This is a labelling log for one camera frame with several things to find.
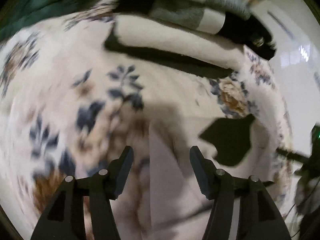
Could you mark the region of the white small garment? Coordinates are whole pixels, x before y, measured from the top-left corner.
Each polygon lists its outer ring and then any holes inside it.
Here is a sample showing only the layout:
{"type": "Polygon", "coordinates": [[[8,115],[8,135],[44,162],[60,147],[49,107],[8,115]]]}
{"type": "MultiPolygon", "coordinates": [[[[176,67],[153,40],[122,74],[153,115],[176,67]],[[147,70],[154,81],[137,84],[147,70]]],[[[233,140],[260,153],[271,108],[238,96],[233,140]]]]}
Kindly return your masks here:
{"type": "Polygon", "coordinates": [[[112,209],[121,239],[200,239],[211,201],[200,192],[189,161],[189,149],[232,175],[268,179],[262,155],[270,134],[254,116],[240,119],[144,116],[122,113],[110,140],[110,155],[124,146],[134,162],[124,192],[112,209]]]}

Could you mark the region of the floral bed blanket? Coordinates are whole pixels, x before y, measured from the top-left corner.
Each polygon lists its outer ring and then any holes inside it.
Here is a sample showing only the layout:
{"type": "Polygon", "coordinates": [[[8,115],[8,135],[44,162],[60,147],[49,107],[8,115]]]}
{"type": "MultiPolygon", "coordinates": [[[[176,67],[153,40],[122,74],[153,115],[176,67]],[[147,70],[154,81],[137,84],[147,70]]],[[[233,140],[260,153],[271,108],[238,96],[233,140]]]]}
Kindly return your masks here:
{"type": "Polygon", "coordinates": [[[246,48],[240,70],[214,79],[109,51],[113,4],[39,22],[2,44],[1,205],[22,238],[63,178],[89,177],[121,155],[110,155],[110,140],[122,113],[254,116],[270,134],[261,158],[269,178],[254,175],[273,182],[282,208],[291,165],[275,150],[292,139],[270,64],[246,48]]]}

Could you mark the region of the white bed headboard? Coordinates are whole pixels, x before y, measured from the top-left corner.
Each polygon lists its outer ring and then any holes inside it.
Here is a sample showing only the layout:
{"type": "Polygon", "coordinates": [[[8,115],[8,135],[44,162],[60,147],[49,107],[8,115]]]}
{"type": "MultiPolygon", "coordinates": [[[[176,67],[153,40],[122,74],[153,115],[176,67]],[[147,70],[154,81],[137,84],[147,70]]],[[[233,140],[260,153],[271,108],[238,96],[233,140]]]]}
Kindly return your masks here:
{"type": "Polygon", "coordinates": [[[287,103],[293,148],[310,154],[319,122],[319,24],[303,0],[262,0],[253,11],[277,44],[270,64],[287,103]]]}

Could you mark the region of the black grey white folded garment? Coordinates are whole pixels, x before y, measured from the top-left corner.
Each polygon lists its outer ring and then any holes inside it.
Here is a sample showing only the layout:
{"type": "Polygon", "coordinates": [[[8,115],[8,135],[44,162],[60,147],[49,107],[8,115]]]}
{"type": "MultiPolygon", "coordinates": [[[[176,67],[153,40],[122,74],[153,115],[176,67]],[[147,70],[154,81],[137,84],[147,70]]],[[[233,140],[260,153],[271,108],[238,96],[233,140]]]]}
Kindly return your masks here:
{"type": "Polygon", "coordinates": [[[117,0],[109,51],[201,77],[240,70],[245,49],[272,59],[270,31],[242,0],[117,0]]]}

